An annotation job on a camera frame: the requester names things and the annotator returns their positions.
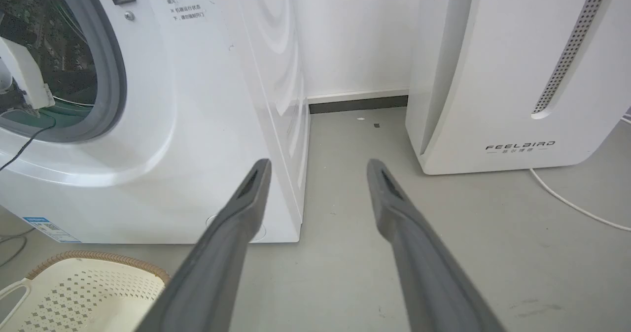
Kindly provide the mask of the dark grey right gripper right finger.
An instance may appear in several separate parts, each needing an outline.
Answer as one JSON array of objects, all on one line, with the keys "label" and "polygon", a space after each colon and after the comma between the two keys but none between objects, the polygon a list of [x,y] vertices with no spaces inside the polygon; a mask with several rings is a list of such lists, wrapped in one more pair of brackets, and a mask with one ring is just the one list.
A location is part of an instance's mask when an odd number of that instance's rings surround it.
[{"label": "dark grey right gripper right finger", "polygon": [[387,166],[367,164],[376,227],[392,246],[411,332],[506,332]]}]

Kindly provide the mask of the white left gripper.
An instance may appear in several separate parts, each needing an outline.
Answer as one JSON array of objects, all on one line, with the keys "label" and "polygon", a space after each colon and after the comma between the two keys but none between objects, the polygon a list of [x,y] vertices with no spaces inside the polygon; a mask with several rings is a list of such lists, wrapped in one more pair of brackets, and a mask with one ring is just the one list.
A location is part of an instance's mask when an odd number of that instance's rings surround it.
[{"label": "white left gripper", "polygon": [[29,108],[39,110],[56,104],[27,47],[0,36],[0,60]]}]

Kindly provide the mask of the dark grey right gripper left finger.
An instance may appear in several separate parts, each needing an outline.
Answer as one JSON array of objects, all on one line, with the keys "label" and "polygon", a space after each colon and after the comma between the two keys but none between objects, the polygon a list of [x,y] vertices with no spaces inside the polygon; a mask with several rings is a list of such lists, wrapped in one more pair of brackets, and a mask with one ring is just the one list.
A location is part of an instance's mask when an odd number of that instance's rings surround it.
[{"label": "dark grey right gripper left finger", "polygon": [[136,332],[229,332],[246,250],[261,228],[271,177],[269,159],[254,163]]}]

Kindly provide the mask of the white front-load washing machine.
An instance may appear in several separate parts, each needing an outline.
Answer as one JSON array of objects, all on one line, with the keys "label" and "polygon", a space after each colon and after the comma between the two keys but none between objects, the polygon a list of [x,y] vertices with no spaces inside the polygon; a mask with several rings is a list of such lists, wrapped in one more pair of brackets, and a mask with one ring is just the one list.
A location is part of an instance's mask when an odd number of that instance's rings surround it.
[{"label": "white front-load washing machine", "polygon": [[112,0],[117,123],[81,142],[0,133],[0,208],[83,244],[194,244],[259,159],[254,243],[301,236],[310,114],[294,0]]}]

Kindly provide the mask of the cream perforated laundry basket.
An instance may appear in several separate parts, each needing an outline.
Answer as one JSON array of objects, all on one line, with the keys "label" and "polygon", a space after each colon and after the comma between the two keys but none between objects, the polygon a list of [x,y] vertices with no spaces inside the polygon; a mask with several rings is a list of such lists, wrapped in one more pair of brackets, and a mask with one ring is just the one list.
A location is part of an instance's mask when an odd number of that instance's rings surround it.
[{"label": "cream perforated laundry basket", "polygon": [[23,295],[0,332],[135,332],[171,276],[120,254],[66,251],[0,290]]}]

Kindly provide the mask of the grey rubber door gasket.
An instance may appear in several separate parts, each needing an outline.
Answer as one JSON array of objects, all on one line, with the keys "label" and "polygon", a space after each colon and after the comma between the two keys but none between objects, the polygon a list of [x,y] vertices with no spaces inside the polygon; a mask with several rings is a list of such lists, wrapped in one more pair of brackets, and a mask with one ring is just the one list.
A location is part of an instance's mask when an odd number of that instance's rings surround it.
[{"label": "grey rubber door gasket", "polygon": [[26,105],[0,60],[0,133],[81,142],[108,132],[126,101],[112,0],[0,0],[0,36],[27,47],[55,105]]}]

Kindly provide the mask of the blue energy label sticker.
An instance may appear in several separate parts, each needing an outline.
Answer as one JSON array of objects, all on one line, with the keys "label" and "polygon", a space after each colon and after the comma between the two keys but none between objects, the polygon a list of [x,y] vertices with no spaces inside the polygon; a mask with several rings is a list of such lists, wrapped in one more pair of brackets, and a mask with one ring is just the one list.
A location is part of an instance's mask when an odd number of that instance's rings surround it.
[{"label": "blue energy label sticker", "polygon": [[29,223],[32,227],[38,229],[46,236],[52,238],[56,242],[67,243],[67,244],[80,244],[77,238],[73,237],[66,231],[59,228],[54,223],[50,222],[47,218],[44,217],[22,217],[25,222]]}]

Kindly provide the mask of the white Feelbird air purifier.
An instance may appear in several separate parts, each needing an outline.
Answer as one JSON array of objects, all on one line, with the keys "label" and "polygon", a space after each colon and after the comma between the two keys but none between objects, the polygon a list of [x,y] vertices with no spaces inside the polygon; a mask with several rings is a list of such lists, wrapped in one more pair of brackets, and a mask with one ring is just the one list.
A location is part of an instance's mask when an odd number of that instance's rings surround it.
[{"label": "white Feelbird air purifier", "polygon": [[420,0],[406,130],[423,173],[572,166],[631,108],[631,0]]}]

